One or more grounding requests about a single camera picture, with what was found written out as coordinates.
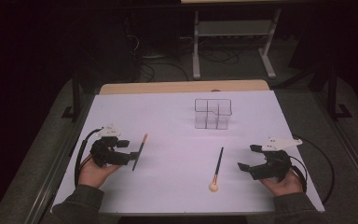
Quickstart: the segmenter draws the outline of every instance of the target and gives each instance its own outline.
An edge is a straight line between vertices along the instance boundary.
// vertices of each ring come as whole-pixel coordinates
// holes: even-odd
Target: gray floor
[[[219,48],[211,51],[203,51],[204,55],[211,59],[220,57],[224,59],[228,53],[239,53],[239,61],[232,57],[234,64],[212,63],[203,58],[200,59],[201,80],[224,80],[224,79],[265,79],[270,86],[281,83],[299,71],[288,68],[292,53],[296,47],[295,40],[273,42],[269,57],[276,71],[277,78],[269,79],[265,73],[263,64],[258,57],[257,47],[263,39],[248,41],[249,44],[238,48],[237,42],[227,41],[225,47],[237,45],[223,52]],[[192,74],[191,54],[187,53],[178,58],[165,57],[158,60],[147,60],[148,66],[153,67],[154,80],[186,81],[184,72],[190,80]],[[150,67],[144,70],[150,73]],[[148,80],[150,75],[140,78],[140,82]],[[358,223],[358,100],[351,87],[338,81],[337,103],[344,104],[351,112],[352,118],[332,121],[325,110],[326,90],[319,93],[308,91],[307,84],[310,77],[302,79],[294,86],[286,90],[275,91],[281,104],[289,127],[293,134],[310,140],[319,147],[330,159],[335,169],[333,191],[329,200],[325,203],[325,215],[331,223]],[[69,161],[67,151],[76,141],[76,135],[81,129],[81,122],[85,116],[80,117],[78,122],[62,119],[63,110],[71,105],[71,83],[67,83],[60,94],[34,140],[30,151],[10,186],[4,200],[0,205],[0,223],[49,223],[49,216],[43,214],[48,210],[48,199],[53,197],[52,192],[59,186],[60,177],[63,176],[65,164]],[[87,111],[92,102],[92,96],[82,94],[83,111]],[[321,199],[323,200],[331,186],[332,173],[326,159],[315,146],[304,141],[299,150],[309,169],[310,176],[314,181]],[[60,161],[56,157],[65,152]],[[62,164],[61,167],[52,167],[53,164]],[[103,223],[115,223],[116,217],[102,216]],[[250,216],[249,223],[272,223],[272,216]]]

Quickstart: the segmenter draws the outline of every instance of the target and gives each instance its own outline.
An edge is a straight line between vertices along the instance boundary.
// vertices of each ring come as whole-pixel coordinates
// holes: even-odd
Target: person's left hand
[[[104,167],[99,167],[95,164],[91,155],[81,163],[80,165],[80,176],[79,176],[79,185],[88,185],[98,189],[114,171],[118,170],[121,165],[105,165]]]

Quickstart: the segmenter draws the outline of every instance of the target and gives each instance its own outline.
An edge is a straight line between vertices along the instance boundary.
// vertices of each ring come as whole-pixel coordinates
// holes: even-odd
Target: dark background
[[[119,2],[0,0],[0,201],[55,97],[74,72],[90,92],[105,82],[137,78],[137,63],[128,53],[121,23],[125,15],[57,10]],[[150,45],[174,42],[179,35],[191,34],[192,19],[178,16],[186,13],[138,12],[138,22],[130,28]],[[153,38],[162,30],[165,35]],[[291,35],[300,39],[293,67],[306,69],[332,49],[339,75],[358,95],[358,3],[285,8],[276,37]]]

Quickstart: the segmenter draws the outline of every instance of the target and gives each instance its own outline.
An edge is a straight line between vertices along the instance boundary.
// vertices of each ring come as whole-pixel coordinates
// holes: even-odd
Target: floor
[[[157,49],[150,50],[143,59],[138,81],[192,80],[188,48],[191,39],[183,38],[181,41],[183,53],[179,57],[166,55]],[[252,38],[241,41],[205,40],[200,59],[201,80],[265,79],[272,87],[300,72],[288,67],[296,40],[278,39],[274,40],[268,54],[277,77],[267,78],[257,53],[263,41]],[[224,43],[225,50],[222,50],[221,43]],[[331,223],[358,223],[358,100],[351,86],[339,79],[337,104],[345,105],[351,118],[333,121],[326,113],[327,89],[309,91],[307,86],[311,78],[306,77],[289,88],[275,90],[275,93],[292,133],[305,142],[298,148],[321,200],[326,200],[325,216]],[[86,117],[84,111],[87,111],[93,97],[81,94],[83,112],[77,122],[72,122],[62,119],[62,112],[72,104],[71,96],[72,86],[68,82],[62,87],[15,181],[1,202],[0,223],[49,223],[49,203],[69,161],[68,155],[61,153],[76,142],[76,134],[81,131],[81,122]],[[115,223],[117,219],[101,215],[102,223]],[[248,223],[254,224],[273,223],[272,215],[254,215],[247,219]]]

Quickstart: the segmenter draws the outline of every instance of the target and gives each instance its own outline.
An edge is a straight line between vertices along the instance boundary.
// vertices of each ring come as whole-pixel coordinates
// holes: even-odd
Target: background desk
[[[132,84],[123,85],[130,89]],[[154,83],[145,85],[153,87]],[[197,98],[231,100],[233,115],[228,130],[194,128]],[[88,133],[110,123],[119,128],[120,139],[131,141],[128,148],[119,151],[138,151],[144,134],[149,135],[135,171],[131,170],[133,163],[130,162],[102,186],[105,192],[102,213],[119,216],[237,215],[274,210],[269,191],[240,171],[237,165],[238,161],[251,166],[265,162],[262,154],[250,150],[251,144],[263,145],[269,136],[291,137],[273,91],[98,95],[74,155]],[[89,139],[84,157],[95,140],[95,135]],[[225,151],[217,182],[219,190],[212,193],[208,187],[221,147]],[[301,159],[295,147],[287,151]],[[54,203],[62,202],[75,188],[75,160],[73,156]],[[311,201],[323,211],[310,179],[308,187]]]

